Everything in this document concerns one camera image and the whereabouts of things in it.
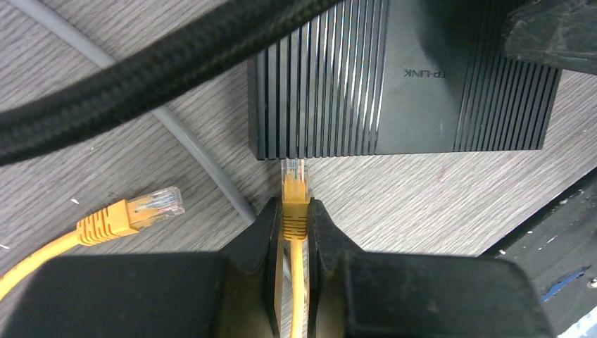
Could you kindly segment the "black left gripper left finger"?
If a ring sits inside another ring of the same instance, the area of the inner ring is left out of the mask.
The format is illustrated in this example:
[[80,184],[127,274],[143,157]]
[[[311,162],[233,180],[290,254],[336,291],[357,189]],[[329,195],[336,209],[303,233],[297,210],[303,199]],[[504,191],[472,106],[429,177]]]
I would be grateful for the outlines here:
[[4,337],[278,337],[282,202],[218,251],[45,263]]

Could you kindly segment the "black blue network switch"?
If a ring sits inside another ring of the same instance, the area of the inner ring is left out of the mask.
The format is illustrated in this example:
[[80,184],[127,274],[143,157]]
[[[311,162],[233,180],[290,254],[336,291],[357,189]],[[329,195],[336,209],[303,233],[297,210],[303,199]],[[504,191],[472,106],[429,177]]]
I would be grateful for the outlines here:
[[543,146],[561,72],[503,51],[519,1],[342,1],[248,63],[259,160]]

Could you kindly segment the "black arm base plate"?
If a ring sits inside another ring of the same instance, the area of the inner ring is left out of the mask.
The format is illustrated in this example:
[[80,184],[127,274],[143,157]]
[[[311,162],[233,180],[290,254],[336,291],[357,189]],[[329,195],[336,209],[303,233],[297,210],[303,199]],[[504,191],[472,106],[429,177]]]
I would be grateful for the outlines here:
[[529,276],[557,337],[596,336],[596,171],[591,170],[484,255]]

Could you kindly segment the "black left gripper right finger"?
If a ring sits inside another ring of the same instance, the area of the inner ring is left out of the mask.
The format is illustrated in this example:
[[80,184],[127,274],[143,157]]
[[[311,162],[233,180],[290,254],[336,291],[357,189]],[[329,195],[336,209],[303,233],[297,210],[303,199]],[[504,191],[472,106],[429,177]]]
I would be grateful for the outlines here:
[[309,337],[552,337],[536,291],[496,258],[361,249],[308,207]]

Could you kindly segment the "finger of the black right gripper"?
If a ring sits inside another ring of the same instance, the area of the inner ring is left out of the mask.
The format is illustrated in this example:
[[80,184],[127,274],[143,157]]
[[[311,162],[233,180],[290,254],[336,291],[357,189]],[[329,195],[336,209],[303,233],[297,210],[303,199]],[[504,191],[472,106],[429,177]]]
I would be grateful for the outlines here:
[[596,2],[526,1],[504,25],[503,49],[519,61],[596,74]]

